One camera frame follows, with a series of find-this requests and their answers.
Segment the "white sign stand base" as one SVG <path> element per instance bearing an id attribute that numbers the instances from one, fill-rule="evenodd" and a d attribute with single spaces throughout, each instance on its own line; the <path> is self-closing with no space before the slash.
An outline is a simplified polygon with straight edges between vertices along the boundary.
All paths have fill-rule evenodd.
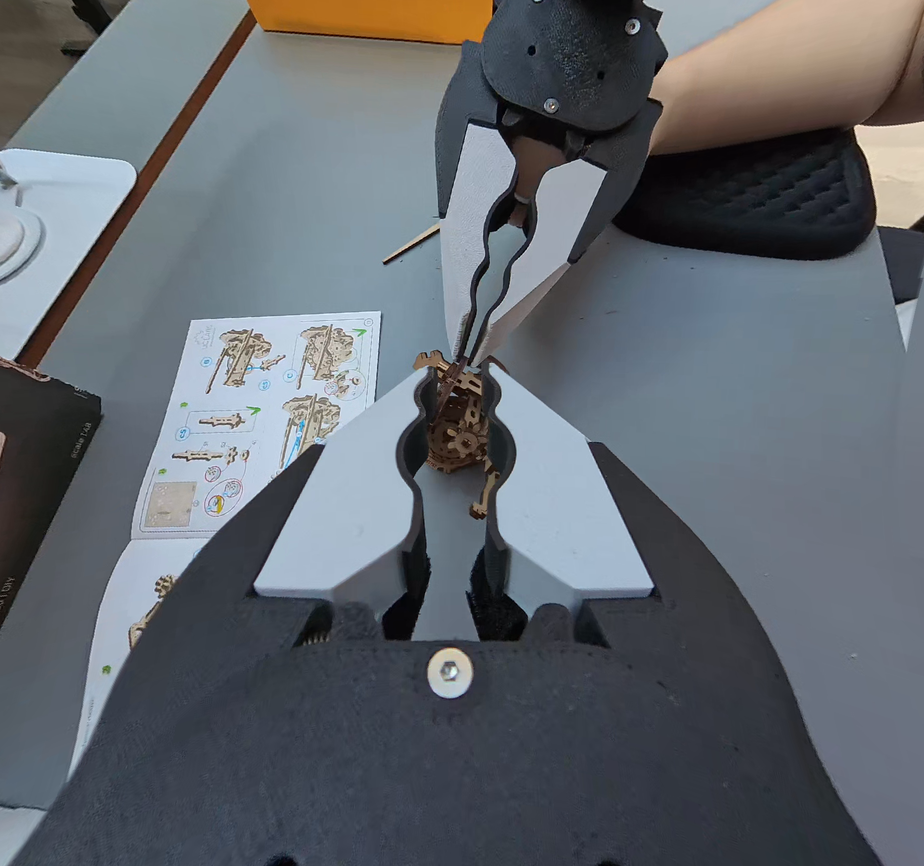
<path id="1" fill-rule="evenodd" d="M 1 355 L 14 360 L 136 182 L 118 159 L 1 153 Z"/>

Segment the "person's right hand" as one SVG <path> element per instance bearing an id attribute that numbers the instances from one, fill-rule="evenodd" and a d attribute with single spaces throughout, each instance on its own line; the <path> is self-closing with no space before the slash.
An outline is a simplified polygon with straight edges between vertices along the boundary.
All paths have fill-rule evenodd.
<path id="1" fill-rule="evenodd" d="M 511 147 L 515 157 L 516 182 L 514 186 L 514 206 L 508 223 L 522 228 L 527 212 L 539 182 L 552 167 L 559 167 L 566 162 L 565 154 L 558 147 L 540 142 L 528 136 L 517 137 Z"/>

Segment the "thin wooden stick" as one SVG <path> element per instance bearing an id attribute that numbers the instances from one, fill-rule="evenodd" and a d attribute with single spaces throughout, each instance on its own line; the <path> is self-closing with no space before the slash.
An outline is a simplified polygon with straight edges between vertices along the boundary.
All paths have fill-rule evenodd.
<path id="1" fill-rule="evenodd" d="M 421 234 L 411 238 L 410 241 L 406 242 L 404 245 L 399 247 L 397 250 L 393 251 L 388 256 L 386 256 L 386 258 L 383 259 L 383 265 L 388 265 L 389 263 L 397 260 L 401 256 L 410 252 L 413 248 L 417 248 L 421 246 L 427 240 L 429 240 L 433 236 L 436 236 L 441 230 L 441 224 L 442 224 L 441 222 L 437 222 L 434 225 L 431 225 L 430 227 L 428 227 Z"/>

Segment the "black puzzle kit box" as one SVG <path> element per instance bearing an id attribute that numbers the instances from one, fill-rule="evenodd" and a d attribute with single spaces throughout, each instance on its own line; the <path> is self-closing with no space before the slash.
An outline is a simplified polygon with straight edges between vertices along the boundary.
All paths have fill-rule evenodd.
<path id="1" fill-rule="evenodd" d="M 102 419 L 101 399 L 1 360 L 1 620 Z"/>

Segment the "grey desk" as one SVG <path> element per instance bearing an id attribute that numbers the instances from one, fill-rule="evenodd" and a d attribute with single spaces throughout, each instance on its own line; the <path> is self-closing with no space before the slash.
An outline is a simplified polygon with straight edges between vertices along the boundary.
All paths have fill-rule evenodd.
<path id="1" fill-rule="evenodd" d="M 65 780 L 90 642 L 190 321 L 380 310 L 378 389 L 445 343 L 430 44 L 254 29 L 44 356 L 103 422 L 2 628 L 2 805 Z M 889 543 L 905 349 L 875 238 L 802 263 L 609 229 L 499 359 L 604 441 L 760 617 L 838 791 L 880 857 L 918 864 L 920 617 Z"/>
<path id="2" fill-rule="evenodd" d="M 202 108 L 202 81 L 246 27 L 246 0 L 131 0 L 13 136 L 28 152 L 104 157 L 137 173 L 134 188 L 84 259 L 62 274 L 26 271 L 2 286 L 2 357 L 35 366 L 137 213 Z"/>

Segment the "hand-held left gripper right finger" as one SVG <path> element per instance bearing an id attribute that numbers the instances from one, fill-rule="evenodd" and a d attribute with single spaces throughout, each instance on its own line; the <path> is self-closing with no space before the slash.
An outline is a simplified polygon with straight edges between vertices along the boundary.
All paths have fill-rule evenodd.
<path id="1" fill-rule="evenodd" d="M 516 641 L 541 606 L 646 598 L 654 583 L 596 458 L 567 420 L 500 368 L 483 368 L 487 531 L 468 604 L 480 641 Z"/>

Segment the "assembly instruction booklet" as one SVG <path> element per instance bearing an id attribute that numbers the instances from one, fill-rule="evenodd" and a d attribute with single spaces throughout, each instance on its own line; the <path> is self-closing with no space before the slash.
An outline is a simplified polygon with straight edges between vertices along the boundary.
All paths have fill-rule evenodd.
<path id="1" fill-rule="evenodd" d="M 112 683 L 206 542 L 312 444 L 375 400 L 377 310 L 192 321 L 99 606 L 71 776 Z"/>

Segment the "person's right forearm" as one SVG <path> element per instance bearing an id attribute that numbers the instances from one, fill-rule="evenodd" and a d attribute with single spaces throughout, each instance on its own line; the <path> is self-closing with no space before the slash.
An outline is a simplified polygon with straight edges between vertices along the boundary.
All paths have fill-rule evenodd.
<path id="1" fill-rule="evenodd" d="M 923 0 L 777 0 L 669 59 L 650 153 L 923 117 Z"/>

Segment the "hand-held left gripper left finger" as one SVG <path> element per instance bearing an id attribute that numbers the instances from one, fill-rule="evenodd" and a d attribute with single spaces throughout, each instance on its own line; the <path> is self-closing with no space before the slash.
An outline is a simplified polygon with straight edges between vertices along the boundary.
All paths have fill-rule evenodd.
<path id="1" fill-rule="evenodd" d="M 258 595 L 372 609 L 409 640 L 431 576 L 422 493 L 437 375 L 420 369 L 323 447 L 259 576 Z"/>

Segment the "wooden mechanical puzzle model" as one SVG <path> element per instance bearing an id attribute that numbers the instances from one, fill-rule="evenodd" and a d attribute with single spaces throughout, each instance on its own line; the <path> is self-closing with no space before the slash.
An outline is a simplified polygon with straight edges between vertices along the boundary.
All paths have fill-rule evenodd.
<path id="1" fill-rule="evenodd" d="M 438 403 L 441 405 L 428 430 L 428 466 L 446 474 L 477 466 L 483 469 L 484 483 L 478 500 L 469 508 L 473 518 L 487 518 L 491 490 L 500 471 L 488 456 L 489 420 L 483 405 L 482 377 L 447 361 L 442 352 L 421 352 L 414 369 L 432 368 L 438 377 Z"/>

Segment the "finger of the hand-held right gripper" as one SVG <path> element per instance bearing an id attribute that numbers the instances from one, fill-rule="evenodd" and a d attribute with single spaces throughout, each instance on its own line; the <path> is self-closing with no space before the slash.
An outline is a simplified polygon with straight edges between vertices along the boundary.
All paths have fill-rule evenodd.
<path id="1" fill-rule="evenodd" d="M 502 346 L 565 273 L 606 174 L 603 167 L 576 159 L 543 175 L 535 194 L 534 229 L 505 272 L 506 288 L 484 322 L 474 366 Z"/>
<path id="2" fill-rule="evenodd" d="M 441 223 L 445 325 L 453 359 L 481 364 L 492 310 L 508 288 L 520 233 L 507 226 L 515 159 L 497 129 L 470 124 Z"/>

